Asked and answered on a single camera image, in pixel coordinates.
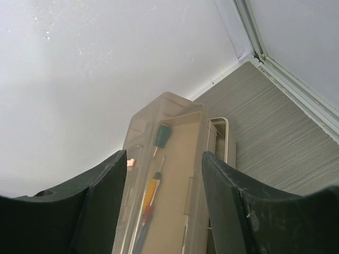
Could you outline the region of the green handled screwdriver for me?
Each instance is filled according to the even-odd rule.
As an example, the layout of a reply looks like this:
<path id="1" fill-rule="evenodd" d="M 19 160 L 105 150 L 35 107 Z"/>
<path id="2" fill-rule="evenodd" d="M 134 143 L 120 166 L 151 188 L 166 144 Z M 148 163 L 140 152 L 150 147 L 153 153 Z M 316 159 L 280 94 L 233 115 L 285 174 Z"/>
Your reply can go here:
<path id="1" fill-rule="evenodd" d="M 153 158 L 156 156 L 159 149 L 165 148 L 169 138 L 172 135 L 172 128 L 169 125 L 161 124 L 157 130 L 156 139 L 154 142 L 155 150 Z"/>

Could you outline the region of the yellow handled tool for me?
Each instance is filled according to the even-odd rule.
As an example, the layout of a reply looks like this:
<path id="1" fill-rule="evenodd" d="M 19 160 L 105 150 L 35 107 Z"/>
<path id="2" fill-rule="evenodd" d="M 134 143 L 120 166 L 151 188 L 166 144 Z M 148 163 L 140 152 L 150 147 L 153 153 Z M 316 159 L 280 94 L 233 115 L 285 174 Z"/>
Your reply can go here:
<path id="1" fill-rule="evenodd" d="M 149 207 L 152 206 L 153 201 L 155 199 L 157 189 L 160 186 L 160 183 L 161 183 L 161 180 L 162 180 L 162 168 L 163 168 L 165 158 L 166 158 L 166 156 L 164 156 L 159 170 L 154 174 L 153 178 L 151 179 L 151 181 L 149 183 L 147 193 L 146 193 L 145 199 L 144 199 L 144 205 L 143 205 L 143 211 L 144 212 L 146 211 L 146 209 L 148 209 Z"/>

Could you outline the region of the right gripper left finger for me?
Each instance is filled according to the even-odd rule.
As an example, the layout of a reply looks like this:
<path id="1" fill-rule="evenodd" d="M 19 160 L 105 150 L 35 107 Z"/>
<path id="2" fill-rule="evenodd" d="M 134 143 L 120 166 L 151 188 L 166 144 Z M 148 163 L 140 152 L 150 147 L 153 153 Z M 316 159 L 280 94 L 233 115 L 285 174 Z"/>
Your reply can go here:
<path id="1" fill-rule="evenodd" d="M 1 197 L 1 253 L 111 253 L 127 152 L 34 196 Z"/>

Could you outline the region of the blue handled screwdriver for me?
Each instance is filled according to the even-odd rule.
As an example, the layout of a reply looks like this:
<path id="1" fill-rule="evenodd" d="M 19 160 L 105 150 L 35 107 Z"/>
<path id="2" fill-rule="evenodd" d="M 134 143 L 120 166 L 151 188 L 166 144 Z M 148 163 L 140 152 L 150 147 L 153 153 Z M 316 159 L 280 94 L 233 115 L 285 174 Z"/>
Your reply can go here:
<path id="1" fill-rule="evenodd" d="M 142 218 L 141 227 L 140 227 L 140 232 L 138 234 L 133 253 L 142 252 L 142 248 L 147 238 L 148 229 L 149 229 L 152 218 L 153 218 L 153 206 L 149 205 L 145 209 L 145 212 Z"/>

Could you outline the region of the brown translucent toolbox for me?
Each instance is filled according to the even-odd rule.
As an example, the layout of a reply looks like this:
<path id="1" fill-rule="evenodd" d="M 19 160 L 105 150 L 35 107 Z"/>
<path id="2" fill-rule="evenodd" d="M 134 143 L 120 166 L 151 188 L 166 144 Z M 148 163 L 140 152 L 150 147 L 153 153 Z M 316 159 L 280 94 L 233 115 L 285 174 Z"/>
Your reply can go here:
<path id="1" fill-rule="evenodd" d="M 165 148 L 153 158 L 159 126 L 171 126 Z M 207 107 L 165 92 L 130 121 L 123 145 L 127 176 L 113 253 L 133 253 L 145 195 L 164 156 L 162 180 L 153 201 L 153 218 L 141 253 L 208 253 L 212 232 L 201 160 L 205 151 L 235 166 L 236 141 L 224 117 L 208 118 Z"/>

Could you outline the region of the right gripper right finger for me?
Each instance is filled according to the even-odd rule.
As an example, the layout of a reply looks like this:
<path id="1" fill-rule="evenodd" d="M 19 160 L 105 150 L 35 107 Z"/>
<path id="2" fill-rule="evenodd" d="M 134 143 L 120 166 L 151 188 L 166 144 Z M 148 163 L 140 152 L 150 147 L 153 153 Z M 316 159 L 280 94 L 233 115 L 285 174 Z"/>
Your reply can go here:
<path id="1" fill-rule="evenodd" d="M 216 253 L 338 253 L 338 187 L 307 196 L 264 184 L 202 155 Z"/>

